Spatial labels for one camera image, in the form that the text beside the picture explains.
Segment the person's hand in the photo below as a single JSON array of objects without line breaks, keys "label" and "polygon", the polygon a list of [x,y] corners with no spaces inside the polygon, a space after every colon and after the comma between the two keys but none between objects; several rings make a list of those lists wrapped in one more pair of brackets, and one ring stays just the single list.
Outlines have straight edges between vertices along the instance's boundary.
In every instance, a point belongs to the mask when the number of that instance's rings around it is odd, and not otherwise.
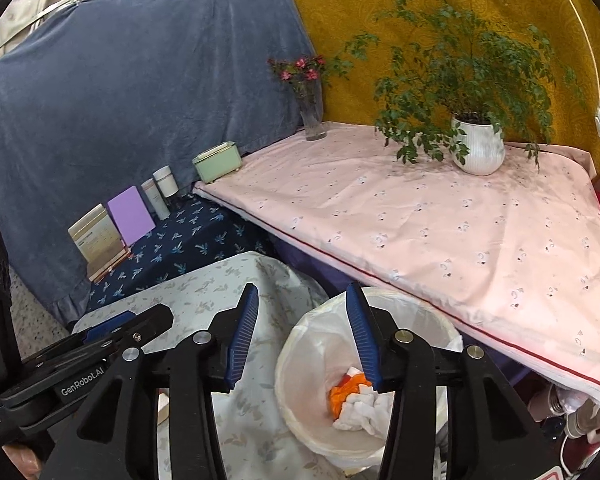
[{"label": "person's hand", "polygon": [[3,451],[27,480],[38,480],[43,463],[30,448],[20,444],[3,446]]}]

